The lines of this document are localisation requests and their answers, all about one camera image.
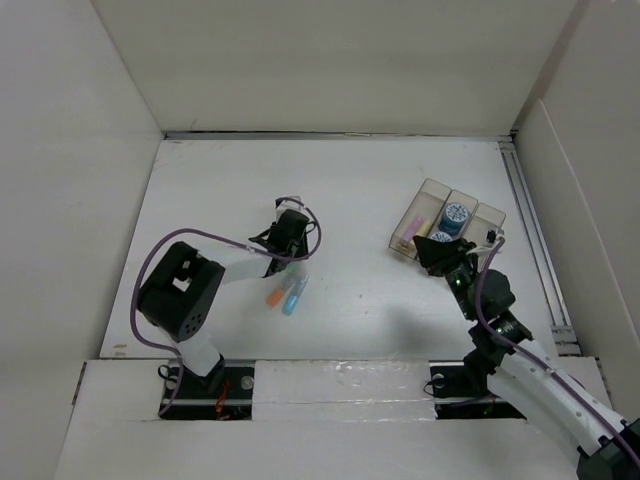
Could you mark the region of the blue highlighter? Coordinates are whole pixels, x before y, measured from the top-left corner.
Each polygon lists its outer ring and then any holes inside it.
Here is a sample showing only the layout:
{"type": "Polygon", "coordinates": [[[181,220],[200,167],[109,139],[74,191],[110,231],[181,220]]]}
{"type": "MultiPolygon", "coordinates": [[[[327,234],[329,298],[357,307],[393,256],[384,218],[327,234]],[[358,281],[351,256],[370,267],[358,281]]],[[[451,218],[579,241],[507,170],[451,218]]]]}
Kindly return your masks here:
{"type": "Polygon", "coordinates": [[[296,283],[294,284],[291,292],[289,293],[287,299],[285,300],[283,307],[282,307],[282,313],[286,316],[290,316],[293,311],[295,310],[295,307],[308,283],[309,280],[309,275],[305,274],[302,277],[300,277],[296,283]]]}

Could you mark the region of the orange highlighter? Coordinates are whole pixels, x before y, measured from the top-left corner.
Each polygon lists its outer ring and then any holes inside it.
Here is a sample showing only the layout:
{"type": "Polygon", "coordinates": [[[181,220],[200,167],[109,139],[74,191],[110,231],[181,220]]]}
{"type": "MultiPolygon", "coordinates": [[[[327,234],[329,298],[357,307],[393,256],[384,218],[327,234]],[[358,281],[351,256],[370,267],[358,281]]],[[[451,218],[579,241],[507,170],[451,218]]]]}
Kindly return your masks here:
{"type": "Polygon", "coordinates": [[[282,279],[279,284],[273,289],[273,291],[267,296],[266,303],[270,307],[276,306],[294,283],[294,276],[287,276],[282,279]]]}

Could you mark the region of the clear three-compartment organizer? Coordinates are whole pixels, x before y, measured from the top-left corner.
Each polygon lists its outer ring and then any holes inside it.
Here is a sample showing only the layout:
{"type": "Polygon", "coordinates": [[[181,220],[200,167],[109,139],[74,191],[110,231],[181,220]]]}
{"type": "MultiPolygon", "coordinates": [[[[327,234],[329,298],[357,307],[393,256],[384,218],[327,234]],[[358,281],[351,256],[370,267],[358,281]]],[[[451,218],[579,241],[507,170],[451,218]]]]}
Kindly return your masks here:
{"type": "Polygon", "coordinates": [[[418,260],[414,237],[439,242],[464,239],[487,251],[504,232],[506,214],[475,197],[427,178],[393,231],[388,248],[418,260]]]}

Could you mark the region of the pink highlighter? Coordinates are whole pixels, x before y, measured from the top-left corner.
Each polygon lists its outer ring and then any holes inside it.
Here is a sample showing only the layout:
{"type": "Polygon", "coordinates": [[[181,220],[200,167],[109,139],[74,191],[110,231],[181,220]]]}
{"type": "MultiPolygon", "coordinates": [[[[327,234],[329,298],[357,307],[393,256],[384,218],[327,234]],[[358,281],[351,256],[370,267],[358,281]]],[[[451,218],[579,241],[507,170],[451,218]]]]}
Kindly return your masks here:
{"type": "Polygon", "coordinates": [[[402,235],[402,241],[405,243],[410,243],[413,240],[413,237],[416,235],[416,232],[423,225],[423,223],[424,223],[424,218],[421,216],[416,216],[404,231],[402,235]]]}

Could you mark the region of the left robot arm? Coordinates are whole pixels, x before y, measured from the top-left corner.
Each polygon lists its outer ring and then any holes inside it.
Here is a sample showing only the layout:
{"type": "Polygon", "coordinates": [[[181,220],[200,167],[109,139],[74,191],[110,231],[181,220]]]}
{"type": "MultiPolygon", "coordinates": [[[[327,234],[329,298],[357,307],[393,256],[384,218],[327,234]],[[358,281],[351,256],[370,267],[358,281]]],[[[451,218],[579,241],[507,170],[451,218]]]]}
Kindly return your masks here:
{"type": "Polygon", "coordinates": [[[222,387],[225,359],[200,332],[220,287],[272,277],[315,252],[308,234],[319,232],[311,211],[285,209],[246,244],[197,229],[166,235],[141,267],[130,303],[138,341],[176,355],[179,371],[201,396],[222,387]]]}

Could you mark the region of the yellow highlighter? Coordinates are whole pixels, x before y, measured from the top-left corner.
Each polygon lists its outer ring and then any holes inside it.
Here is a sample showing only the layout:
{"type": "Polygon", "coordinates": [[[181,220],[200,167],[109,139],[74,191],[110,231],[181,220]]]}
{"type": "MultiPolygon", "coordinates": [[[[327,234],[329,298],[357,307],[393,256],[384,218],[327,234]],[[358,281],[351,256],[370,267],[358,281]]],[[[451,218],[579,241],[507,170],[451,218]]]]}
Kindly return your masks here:
{"type": "Polygon", "coordinates": [[[415,236],[426,237],[431,229],[431,221],[425,220],[420,227],[416,230],[415,236]]]}

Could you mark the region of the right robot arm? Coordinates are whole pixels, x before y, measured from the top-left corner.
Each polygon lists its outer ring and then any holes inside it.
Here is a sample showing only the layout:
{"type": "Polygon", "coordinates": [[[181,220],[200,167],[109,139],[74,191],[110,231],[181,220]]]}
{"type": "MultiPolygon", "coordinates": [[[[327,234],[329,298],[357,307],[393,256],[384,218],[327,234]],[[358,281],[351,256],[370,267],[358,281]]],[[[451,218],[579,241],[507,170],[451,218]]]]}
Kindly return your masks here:
{"type": "Polygon", "coordinates": [[[600,402],[552,360],[511,312],[508,277],[492,268],[506,240],[496,235],[485,261],[475,243],[417,236],[420,265],[446,281],[463,316],[473,322],[474,348],[463,359],[465,387],[514,407],[569,459],[580,479],[636,479],[639,423],[600,402]]]}

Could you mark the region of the blue patterned tape roll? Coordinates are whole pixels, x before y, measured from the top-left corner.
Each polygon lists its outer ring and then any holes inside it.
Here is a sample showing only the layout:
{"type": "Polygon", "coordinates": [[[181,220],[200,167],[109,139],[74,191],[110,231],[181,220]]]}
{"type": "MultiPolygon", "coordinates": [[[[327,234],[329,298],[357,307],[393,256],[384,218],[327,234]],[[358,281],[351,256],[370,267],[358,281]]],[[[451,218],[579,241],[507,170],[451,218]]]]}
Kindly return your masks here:
{"type": "Polygon", "coordinates": [[[441,243],[447,243],[452,241],[452,237],[443,231],[436,231],[429,236],[430,240],[434,240],[441,243]]]}

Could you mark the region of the aluminium rail right side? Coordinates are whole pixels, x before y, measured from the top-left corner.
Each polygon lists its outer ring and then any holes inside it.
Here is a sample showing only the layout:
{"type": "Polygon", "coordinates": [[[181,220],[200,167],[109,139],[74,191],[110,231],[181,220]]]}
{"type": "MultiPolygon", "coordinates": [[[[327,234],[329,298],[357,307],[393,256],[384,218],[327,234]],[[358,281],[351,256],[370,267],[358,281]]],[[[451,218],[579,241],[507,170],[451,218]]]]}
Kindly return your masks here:
{"type": "Polygon", "coordinates": [[[556,350],[562,357],[580,357],[583,353],[564,302],[516,147],[511,141],[500,141],[499,150],[550,312],[551,332],[556,350]]]}

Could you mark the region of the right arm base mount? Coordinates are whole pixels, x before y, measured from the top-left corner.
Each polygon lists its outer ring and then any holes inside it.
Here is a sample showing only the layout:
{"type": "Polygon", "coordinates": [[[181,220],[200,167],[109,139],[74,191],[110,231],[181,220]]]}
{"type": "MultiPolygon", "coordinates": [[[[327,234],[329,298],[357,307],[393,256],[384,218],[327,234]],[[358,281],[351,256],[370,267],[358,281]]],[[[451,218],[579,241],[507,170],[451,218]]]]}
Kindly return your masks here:
{"type": "Polygon", "coordinates": [[[434,361],[423,392],[434,399],[437,420],[524,419],[507,401],[491,393],[487,374],[494,373],[476,350],[462,360],[434,361]]]}

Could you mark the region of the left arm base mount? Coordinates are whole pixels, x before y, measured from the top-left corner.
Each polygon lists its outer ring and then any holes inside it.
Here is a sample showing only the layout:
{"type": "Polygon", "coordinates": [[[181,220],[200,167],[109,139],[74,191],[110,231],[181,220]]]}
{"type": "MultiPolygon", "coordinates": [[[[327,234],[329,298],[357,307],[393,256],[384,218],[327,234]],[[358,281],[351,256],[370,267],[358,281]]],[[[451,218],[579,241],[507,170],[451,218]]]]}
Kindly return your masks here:
{"type": "Polygon", "coordinates": [[[230,360],[202,379],[187,369],[176,387],[178,365],[160,365],[163,380],[159,417],[163,420],[244,421],[252,418],[255,385],[254,361],[230,360]]]}

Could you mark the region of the green highlighter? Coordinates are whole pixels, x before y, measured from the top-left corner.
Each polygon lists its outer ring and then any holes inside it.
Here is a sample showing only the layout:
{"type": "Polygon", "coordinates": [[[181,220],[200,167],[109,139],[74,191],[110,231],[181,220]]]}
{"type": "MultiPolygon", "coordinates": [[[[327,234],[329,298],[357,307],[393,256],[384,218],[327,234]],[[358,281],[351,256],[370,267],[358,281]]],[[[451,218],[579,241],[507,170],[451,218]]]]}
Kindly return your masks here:
{"type": "Polygon", "coordinates": [[[286,272],[288,275],[295,275],[295,274],[297,274],[297,273],[298,273],[298,272],[300,272],[300,271],[301,271],[301,264],[300,264],[300,263],[292,263],[292,264],[289,264],[289,265],[287,266],[287,268],[285,269],[285,272],[286,272]]]}

